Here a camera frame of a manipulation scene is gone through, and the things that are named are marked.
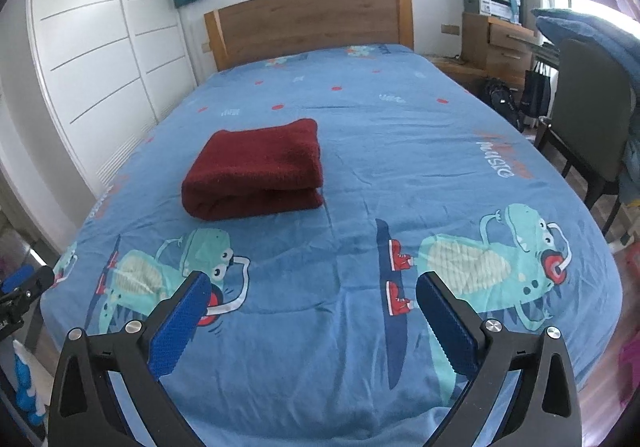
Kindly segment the wooden nightstand drawers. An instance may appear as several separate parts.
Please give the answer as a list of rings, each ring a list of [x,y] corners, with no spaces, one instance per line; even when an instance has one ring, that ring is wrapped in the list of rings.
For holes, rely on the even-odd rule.
[[[535,43],[535,33],[497,17],[462,14],[461,55],[428,56],[433,65],[475,96],[489,79],[509,86],[517,102],[525,86],[526,71],[532,66],[527,43]]]

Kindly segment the dark red knitted sweater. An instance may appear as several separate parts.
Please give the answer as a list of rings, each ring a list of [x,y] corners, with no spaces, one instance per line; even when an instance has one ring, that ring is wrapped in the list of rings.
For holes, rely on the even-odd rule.
[[[214,133],[181,185],[184,210],[205,221],[314,210],[323,204],[318,124]]]

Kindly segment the black bag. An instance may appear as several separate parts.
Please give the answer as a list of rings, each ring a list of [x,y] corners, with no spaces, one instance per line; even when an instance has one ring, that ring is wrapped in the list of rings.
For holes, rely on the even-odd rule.
[[[487,79],[480,93],[480,100],[506,119],[518,132],[524,131],[523,117],[506,82],[497,78]]]

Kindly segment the grey chair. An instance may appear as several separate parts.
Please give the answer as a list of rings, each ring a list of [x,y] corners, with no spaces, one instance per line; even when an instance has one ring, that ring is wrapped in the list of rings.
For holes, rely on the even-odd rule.
[[[582,175],[588,209],[603,196],[615,198],[603,233],[622,205],[618,179],[633,112],[634,90],[614,58],[594,43],[566,39],[560,44],[558,88],[550,116],[540,120],[535,147],[553,146],[565,158],[562,174],[574,169]]]

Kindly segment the blue dinosaur print bedsheet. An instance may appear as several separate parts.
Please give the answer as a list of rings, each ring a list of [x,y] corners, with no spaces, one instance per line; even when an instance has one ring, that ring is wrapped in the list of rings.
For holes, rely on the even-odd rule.
[[[219,131],[318,126],[312,210],[206,222],[181,185]],[[41,301],[70,329],[148,316],[191,271],[208,315],[163,379],[209,446],[420,446],[464,381],[416,304],[434,271],[506,329],[556,327],[584,383],[623,292],[585,204],[510,123],[400,45],[219,72],[149,133]]]

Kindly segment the white wardrobe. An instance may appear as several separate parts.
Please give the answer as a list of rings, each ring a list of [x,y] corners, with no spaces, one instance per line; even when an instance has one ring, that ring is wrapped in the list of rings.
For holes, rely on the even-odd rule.
[[[80,176],[100,196],[196,80],[174,0],[27,0],[40,85]]]

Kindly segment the white printer box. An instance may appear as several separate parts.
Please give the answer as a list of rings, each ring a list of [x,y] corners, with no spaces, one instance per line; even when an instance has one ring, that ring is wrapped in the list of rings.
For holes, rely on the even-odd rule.
[[[506,22],[520,23],[521,0],[463,0],[465,13],[497,17]]]

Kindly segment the wooden headboard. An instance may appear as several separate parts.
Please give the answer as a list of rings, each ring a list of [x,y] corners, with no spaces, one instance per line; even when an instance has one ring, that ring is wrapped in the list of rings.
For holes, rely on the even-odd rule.
[[[414,48],[412,0],[249,0],[204,22],[219,71],[349,45]]]

